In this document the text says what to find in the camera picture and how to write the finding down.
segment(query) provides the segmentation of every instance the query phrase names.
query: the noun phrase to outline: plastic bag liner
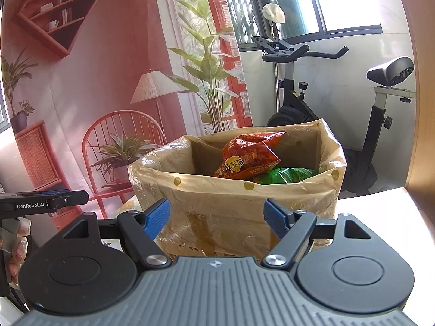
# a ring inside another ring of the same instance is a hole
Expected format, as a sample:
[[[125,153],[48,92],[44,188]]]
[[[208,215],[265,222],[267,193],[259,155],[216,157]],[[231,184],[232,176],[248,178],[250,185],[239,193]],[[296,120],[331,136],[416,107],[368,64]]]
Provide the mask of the plastic bag liner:
[[[286,131],[274,152],[280,167],[318,169],[299,183],[259,185],[216,178],[222,148],[243,133]],[[246,127],[203,137],[183,136],[131,164],[130,181],[142,209],[158,199],[171,202],[169,223],[156,242],[176,256],[255,256],[261,259],[277,238],[263,218],[265,199],[289,210],[333,218],[346,161],[324,120],[274,128]]]

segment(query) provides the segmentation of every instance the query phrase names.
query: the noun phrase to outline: red diamond-shaped shelf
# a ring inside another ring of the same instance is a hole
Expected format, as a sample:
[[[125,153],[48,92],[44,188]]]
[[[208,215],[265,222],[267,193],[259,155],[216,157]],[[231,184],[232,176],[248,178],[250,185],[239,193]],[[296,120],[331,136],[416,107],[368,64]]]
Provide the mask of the red diamond-shaped shelf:
[[[25,31],[63,58],[70,54],[82,23],[96,2],[97,0],[23,0],[16,21]],[[41,7],[48,4],[53,6],[41,12]],[[49,23],[52,21],[58,21],[58,25],[50,28]]]

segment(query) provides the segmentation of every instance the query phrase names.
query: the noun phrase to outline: flower pot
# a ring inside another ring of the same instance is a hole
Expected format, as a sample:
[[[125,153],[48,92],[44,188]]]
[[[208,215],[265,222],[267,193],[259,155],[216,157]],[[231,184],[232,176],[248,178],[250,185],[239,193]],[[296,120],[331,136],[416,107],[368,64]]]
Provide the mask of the flower pot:
[[[119,168],[113,168],[113,174],[115,175],[115,178],[118,179],[121,183],[129,182],[130,179],[128,178],[128,170],[127,165],[120,166]]]
[[[27,115],[23,110],[20,110],[15,116],[10,118],[10,125],[14,134],[23,131],[27,127]]]

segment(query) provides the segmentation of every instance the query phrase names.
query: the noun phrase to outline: printed backdrop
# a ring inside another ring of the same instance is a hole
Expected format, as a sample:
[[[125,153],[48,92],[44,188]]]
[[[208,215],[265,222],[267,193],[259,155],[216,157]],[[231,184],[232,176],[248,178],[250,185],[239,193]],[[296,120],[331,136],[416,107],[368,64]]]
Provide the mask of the printed backdrop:
[[[58,228],[115,212],[133,195],[126,163],[147,151],[252,125],[226,0],[5,0],[0,37],[33,189],[91,197],[52,214]]]

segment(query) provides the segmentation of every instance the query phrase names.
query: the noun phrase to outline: cup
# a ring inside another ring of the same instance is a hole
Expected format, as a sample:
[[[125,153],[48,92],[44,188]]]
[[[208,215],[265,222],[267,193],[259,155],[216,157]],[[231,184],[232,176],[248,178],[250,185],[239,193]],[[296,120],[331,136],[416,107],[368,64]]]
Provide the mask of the cup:
[[[56,28],[58,25],[59,25],[59,21],[58,20],[51,21],[48,24],[48,30],[52,30],[52,29]]]

